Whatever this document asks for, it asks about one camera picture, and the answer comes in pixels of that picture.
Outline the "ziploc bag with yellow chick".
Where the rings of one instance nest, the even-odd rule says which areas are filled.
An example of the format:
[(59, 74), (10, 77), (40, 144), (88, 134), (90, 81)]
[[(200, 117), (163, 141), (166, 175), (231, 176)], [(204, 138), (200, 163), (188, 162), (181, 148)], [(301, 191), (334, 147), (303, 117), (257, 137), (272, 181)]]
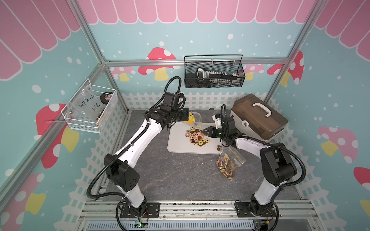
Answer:
[(185, 123), (189, 124), (190, 127), (202, 130), (202, 116), (200, 113), (190, 112), (188, 121), (185, 121)]

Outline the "clear ziploc bag of cookies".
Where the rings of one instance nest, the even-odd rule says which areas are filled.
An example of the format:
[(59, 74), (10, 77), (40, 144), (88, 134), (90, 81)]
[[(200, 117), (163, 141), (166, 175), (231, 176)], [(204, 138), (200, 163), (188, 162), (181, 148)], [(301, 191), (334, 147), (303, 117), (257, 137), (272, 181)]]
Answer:
[(232, 146), (219, 146), (221, 146), (221, 151), (219, 158), (216, 160), (216, 166), (224, 177), (232, 180), (235, 177), (236, 169), (241, 167), (246, 162), (246, 159)]

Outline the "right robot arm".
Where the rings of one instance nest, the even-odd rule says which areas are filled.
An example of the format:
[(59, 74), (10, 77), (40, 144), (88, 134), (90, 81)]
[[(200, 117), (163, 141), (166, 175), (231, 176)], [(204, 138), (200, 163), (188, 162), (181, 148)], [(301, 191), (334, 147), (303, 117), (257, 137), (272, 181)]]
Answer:
[(239, 149), (260, 158), (264, 179), (258, 190), (251, 196), (249, 213), (255, 217), (267, 213), (278, 213), (274, 205), (277, 195), (288, 186), (301, 183), (306, 177), (303, 161), (283, 143), (268, 143), (237, 130), (232, 116), (227, 116), (226, 105), (213, 116), (214, 127), (204, 130), (210, 138), (218, 138), (223, 149)]

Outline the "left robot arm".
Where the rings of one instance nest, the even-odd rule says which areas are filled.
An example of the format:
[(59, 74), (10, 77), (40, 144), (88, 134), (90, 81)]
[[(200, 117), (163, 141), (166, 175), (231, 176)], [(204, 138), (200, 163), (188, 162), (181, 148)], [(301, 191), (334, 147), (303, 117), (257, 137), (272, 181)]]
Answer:
[[(181, 85), (179, 76), (171, 78), (165, 85), (162, 97), (144, 112), (143, 124), (135, 135), (115, 154), (105, 156), (104, 167), (87, 188), (89, 199), (116, 195), (123, 197), (134, 209), (141, 211), (145, 208), (146, 198), (139, 188), (140, 175), (135, 166), (143, 151), (163, 129), (169, 130), (178, 122), (188, 121), (189, 109), (185, 107), (186, 98), (181, 92)], [(119, 188), (119, 192), (92, 193), (103, 175)]]

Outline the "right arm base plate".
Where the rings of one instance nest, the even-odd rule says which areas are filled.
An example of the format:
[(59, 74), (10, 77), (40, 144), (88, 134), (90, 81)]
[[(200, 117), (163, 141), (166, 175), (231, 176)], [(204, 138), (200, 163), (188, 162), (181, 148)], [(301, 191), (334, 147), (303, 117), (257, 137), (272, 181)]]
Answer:
[(257, 202), (242, 202), (235, 201), (234, 207), (239, 218), (249, 218), (249, 217), (263, 217), (263, 218), (274, 218), (276, 217), (276, 209), (272, 203), (267, 205), (260, 205)]

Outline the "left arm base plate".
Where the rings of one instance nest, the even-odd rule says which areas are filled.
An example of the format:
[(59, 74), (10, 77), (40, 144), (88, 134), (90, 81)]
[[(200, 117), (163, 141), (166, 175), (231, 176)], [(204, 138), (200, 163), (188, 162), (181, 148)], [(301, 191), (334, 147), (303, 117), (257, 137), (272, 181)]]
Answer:
[(158, 218), (160, 203), (143, 203), (139, 208), (124, 204), (119, 209), (120, 218)]

